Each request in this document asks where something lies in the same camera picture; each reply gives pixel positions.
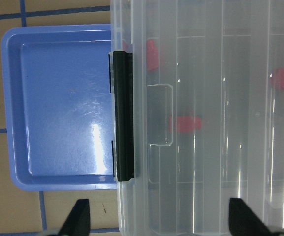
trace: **blue tray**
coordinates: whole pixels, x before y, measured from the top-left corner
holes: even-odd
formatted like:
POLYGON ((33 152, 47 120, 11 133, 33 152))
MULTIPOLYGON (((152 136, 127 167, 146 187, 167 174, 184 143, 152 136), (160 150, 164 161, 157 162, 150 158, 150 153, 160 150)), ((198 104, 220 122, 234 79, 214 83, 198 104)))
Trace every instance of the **blue tray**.
POLYGON ((116 188, 110 24, 14 28, 1 47, 13 182, 29 191, 116 188))

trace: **transparent plastic container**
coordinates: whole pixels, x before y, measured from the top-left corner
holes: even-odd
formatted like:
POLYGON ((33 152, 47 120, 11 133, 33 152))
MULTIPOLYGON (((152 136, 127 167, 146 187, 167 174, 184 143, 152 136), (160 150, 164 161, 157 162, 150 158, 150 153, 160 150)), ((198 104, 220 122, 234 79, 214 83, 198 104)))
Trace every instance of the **transparent plastic container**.
POLYGON ((239 197, 284 228, 284 0, 113 0, 133 52, 124 236, 230 235, 239 197))

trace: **clear plastic lid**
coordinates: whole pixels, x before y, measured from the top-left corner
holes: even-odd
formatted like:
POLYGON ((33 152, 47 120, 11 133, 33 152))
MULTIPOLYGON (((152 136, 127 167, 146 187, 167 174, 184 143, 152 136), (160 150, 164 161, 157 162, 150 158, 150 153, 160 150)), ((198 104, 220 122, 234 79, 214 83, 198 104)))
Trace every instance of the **clear plastic lid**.
POLYGON ((133 52, 124 236, 229 235, 230 197, 284 228, 284 0, 114 0, 133 52))

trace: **plastic tray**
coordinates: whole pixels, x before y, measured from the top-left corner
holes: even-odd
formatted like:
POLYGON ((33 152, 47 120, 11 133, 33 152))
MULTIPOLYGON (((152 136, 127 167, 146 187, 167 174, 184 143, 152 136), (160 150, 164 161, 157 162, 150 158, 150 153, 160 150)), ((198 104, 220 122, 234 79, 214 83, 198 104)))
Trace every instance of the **plastic tray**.
POLYGON ((13 182, 33 191, 116 188, 110 25, 14 28, 1 47, 13 182))

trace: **tiled floor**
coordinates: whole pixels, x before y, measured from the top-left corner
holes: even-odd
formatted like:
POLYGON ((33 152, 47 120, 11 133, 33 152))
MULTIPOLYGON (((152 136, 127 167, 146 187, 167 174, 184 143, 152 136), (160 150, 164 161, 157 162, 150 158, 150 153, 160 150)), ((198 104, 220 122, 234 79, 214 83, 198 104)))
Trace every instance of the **tiled floor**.
MULTIPOLYGON (((0 0, 0 41, 9 29, 25 23, 27 26, 109 23, 109 5, 109 0, 0 0)), ((15 187, 9 176, 2 89, 0 59, 0 234, 39 232, 46 225, 58 228, 79 198, 90 199, 92 228, 117 228, 115 190, 38 193, 15 187)), ((99 235, 118 236, 120 233, 99 235)))

